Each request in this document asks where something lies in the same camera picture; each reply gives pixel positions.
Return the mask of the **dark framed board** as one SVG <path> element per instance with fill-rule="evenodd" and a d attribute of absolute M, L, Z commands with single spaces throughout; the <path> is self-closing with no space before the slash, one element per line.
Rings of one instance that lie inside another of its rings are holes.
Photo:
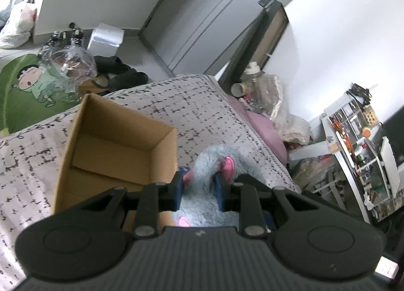
<path fill-rule="evenodd" d="M 255 61 L 259 68 L 266 65 L 288 24 L 288 16 L 279 1 L 274 1 L 269 8 L 263 10 L 252 26 L 248 27 L 218 81 L 225 93 L 230 94 L 231 86 L 241 81 L 242 74 L 251 61 Z"/>

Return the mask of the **grey plush toy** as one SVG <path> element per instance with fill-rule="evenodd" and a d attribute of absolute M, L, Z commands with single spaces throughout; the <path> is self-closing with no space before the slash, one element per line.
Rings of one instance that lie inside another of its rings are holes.
<path fill-rule="evenodd" d="M 224 213 L 216 199 L 214 176 L 221 173 L 224 182 L 231 185 L 241 175 L 249 175 L 260 187 L 267 187 L 260 168 L 228 145 L 212 145 L 204 149 L 184 176 L 184 191 L 180 208 L 172 213 L 179 227 L 237 227 L 239 214 Z"/>

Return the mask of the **white side table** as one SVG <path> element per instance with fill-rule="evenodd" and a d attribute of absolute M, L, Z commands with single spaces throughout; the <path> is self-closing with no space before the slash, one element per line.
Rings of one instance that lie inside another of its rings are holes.
<path fill-rule="evenodd" d="M 367 130 L 351 143 L 338 121 L 323 113 L 319 122 L 322 140 L 288 154 L 300 188 L 371 224 L 403 213 L 403 184 L 388 138 L 376 144 Z"/>

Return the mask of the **woven basket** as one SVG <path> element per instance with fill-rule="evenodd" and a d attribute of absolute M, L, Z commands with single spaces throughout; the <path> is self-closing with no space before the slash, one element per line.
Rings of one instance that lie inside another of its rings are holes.
<path fill-rule="evenodd" d="M 366 120 L 366 125 L 373 128 L 379 126 L 379 120 L 371 105 L 366 105 L 362 110 L 363 116 Z"/>

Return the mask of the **large clear plastic bottle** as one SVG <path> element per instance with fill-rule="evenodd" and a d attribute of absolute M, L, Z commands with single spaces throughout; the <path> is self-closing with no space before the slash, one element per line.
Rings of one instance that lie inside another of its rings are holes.
<path fill-rule="evenodd" d="M 263 72 L 257 62 L 251 61 L 243 72 L 242 82 L 255 111 L 271 115 L 280 109 L 283 90 L 278 76 Z"/>

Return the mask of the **clear plastic bag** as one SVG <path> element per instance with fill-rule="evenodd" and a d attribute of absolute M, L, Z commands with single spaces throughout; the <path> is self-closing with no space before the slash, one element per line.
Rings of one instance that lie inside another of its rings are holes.
<path fill-rule="evenodd" d="M 94 57 L 82 46 L 43 46 L 38 59 L 45 71 L 54 77 L 56 98 L 63 102 L 78 102 L 85 94 L 81 85 L 97 76 Z"/>

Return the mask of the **crumpled white bags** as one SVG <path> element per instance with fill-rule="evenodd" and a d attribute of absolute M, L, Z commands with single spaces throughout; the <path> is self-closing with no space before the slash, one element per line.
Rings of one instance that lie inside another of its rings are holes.
<path fill-rule="evenodd" d="M 310 142 L 310 125 L 303 118 L 289 112 L 284 90 L 280 109 L 275 114 L 269 115 L 266 112 L 263 112 L 263 114 L 274 123 L 275 130 L 279 133 L 283 142 L 297 143 L 299 145 L 307 145 Z"/>

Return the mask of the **black clothes pile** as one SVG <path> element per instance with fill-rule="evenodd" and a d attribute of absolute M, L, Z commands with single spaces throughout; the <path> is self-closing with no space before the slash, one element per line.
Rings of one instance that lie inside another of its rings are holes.
<path fill-rule="evenodd" d="M 108 93 L 148 83 L 147 74 L 138 72 L 135 68 L 124 64 L 117 56 L 95 56 L 94 61 L 99 76 L 106 80 L 106 84 L 102 85 L 97 80 L 92 80 L 92 84 Z"/>

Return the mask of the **green cartoon mat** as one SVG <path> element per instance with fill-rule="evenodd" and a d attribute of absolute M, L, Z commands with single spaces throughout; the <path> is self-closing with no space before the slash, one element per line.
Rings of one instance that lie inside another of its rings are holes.
<path fill-rule="evenodd" d="M 1 68 L 3 136 L 68 110 L 79 102 L 64 98 L 54 77 L 39 66 L 35 54 L 16 57 Z"/>

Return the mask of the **grey drawer organizer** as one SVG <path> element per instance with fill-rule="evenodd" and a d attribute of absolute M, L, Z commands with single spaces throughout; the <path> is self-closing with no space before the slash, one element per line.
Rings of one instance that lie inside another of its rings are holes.
<path fill-rule="evenodd" d="M 351 143 L 356 143 L 364 135 L 363 131 L 377 127 L 369 127 L 362 113 L 363 107 L 360 101 L 345 93 L 336 102 L 324 110 L 330 120 L 338 121 L 347 133 Z"/>

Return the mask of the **pink pillow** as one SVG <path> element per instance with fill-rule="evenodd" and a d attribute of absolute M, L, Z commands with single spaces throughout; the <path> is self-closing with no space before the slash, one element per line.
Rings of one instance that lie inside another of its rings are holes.
<path fill-rule="evenodd" d="M 286 166 L 288 160 L 287 150 L 279 133 L 274 128 L 274 123 L 258 113 L 246 110 L 243 103 L 236 98 L 230 95 L 227 98 L 239 114 L 243 115 L 246 121 L 250 123 L 254 131 L 258 133 L 265 144 L 271 149 L 272 153 Z"/>

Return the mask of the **cardboard box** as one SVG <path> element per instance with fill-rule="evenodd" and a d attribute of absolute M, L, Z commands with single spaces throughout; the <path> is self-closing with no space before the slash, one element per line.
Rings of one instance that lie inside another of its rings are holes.
<path fill-rule="evenodd" d="M 52 212 L 113 187 L 134 192 L 147 184 L 169 183 L 177 168 L 174 127 L 88 94 L 68 137 Z"/>

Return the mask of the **patterned bed cover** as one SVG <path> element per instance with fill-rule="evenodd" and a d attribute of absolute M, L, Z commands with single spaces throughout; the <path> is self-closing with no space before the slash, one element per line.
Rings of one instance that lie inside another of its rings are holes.
<path fill-rule="evenodd" d="M 285 165 L 212 77 L 172 78 L 80 107 L 1 139 L 1 289 L 24 279 L 14 243 L 29 225 L 115 186 L 169 182 L 211 145 L 254 162 L 271 187 L 298 191 Z"/>

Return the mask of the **white plastic bag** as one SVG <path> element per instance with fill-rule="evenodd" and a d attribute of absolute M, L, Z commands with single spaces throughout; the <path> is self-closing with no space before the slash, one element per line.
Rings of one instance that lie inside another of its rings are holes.
<path fill-rule="evenodd" d="M 31 36 L 37 7 L 33 0 L 1 0 L 1 49 L 22 46 Z"/>

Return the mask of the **paper cup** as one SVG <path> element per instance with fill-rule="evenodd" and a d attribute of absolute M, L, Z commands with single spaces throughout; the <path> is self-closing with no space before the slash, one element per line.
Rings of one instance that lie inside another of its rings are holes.
<path fill-rule="evenodd" d="M 235 83 L 231 86 L 230 91 L 234 97 L 241 98 L 242 96 L 251 94 L 253 88 L 250 83 Z"/>

